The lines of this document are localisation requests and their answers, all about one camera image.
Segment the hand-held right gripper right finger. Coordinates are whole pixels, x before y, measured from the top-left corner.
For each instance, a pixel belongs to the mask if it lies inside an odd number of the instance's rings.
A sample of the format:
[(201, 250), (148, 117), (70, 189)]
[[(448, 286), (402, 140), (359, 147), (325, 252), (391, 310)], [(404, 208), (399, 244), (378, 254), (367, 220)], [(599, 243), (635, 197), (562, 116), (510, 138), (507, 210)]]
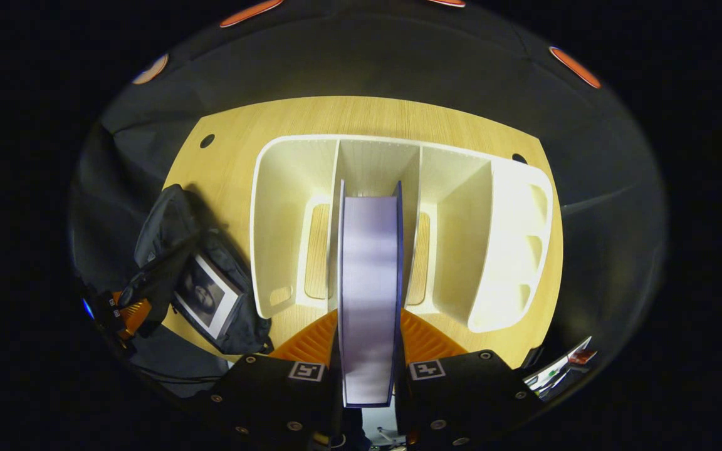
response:
[(466, 351), (407, 310), (397, 342), (395, 416), (406, 449), (474, 449), (545, 410), (495, 351)]

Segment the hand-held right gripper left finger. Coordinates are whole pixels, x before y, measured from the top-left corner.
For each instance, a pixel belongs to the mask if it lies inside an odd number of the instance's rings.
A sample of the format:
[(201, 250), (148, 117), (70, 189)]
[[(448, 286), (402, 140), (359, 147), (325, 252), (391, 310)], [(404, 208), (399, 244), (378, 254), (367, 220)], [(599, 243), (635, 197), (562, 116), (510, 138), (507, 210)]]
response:
[(208, 391), (208, 420), (232, 449), (330, 449), (343, 402), (330, 311), (268, 355), (241, 357)]

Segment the white portrait cover book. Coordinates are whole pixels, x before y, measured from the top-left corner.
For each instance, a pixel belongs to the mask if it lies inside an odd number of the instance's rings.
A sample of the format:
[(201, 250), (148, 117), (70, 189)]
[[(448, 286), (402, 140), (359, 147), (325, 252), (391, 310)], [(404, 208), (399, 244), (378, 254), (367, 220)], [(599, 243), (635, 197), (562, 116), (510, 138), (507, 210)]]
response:
[(213, 340), (222, 340), (235, 319), (240, 289), (204, 257), (193, 254), (184, 263), (173, 288), (174, 299)]

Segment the black schoolbag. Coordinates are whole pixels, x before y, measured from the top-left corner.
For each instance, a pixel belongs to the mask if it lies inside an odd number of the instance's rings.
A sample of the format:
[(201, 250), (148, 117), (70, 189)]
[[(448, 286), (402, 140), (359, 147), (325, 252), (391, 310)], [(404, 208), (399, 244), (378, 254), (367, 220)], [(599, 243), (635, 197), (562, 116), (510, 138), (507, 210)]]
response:
[[(237, 315), (222, 340), (206, 336), (174, 299), (173, 288), (184, 263), (197, 253), (207, 257), (243, 292), (235, 310)], [(257, 312), (249, 264), (195, 192), (178, 184), (161, 192), (142, 226), (134, 259), (139, 271), (122, 291), (118, 305), (149, 300), (152, 310), (137, 331), (140, 336), (146, 338), (154, 334), (172, 308), (221, 354), (269, 354), (273, 351), (271, 321)]]

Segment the dark blue book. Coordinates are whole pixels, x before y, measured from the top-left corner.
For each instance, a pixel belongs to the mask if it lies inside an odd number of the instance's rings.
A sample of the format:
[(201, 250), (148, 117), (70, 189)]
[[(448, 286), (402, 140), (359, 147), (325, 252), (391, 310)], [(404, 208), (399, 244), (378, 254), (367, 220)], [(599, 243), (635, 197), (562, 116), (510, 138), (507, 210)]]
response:
[(338, 338), (343, 404), (392, 402), (403, 303), (403, 200), (352, 197), (340, 186), (338, 218)]

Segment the white bookshelf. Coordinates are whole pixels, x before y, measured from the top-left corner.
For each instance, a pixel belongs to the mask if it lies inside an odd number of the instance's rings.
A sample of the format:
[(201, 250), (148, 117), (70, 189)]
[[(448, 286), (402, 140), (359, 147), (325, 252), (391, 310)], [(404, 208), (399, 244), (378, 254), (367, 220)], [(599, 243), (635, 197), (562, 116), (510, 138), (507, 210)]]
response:
[(417, 140), (284, 136), (253, 174), (250, 262), (258, 313), (337, 306), (339, 185), (357, 197), (403, 189), (405, 308), (473, 333), (509, 328), (538, 299), (554, 190), (539, 168)]

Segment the cluttered white side desk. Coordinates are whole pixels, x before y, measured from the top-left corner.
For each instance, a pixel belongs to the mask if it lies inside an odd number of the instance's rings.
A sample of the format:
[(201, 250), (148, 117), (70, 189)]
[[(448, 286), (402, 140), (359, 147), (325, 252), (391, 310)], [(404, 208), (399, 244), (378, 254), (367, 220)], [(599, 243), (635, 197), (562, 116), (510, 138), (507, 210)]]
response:
[(590, 371), (590, 362), (598, 354), (595, 348), (591, 348), (591, 342), (592, 336), (585, 337), (549, 365), (523, 377), (523, 383), (540, 400), (549, 402)]

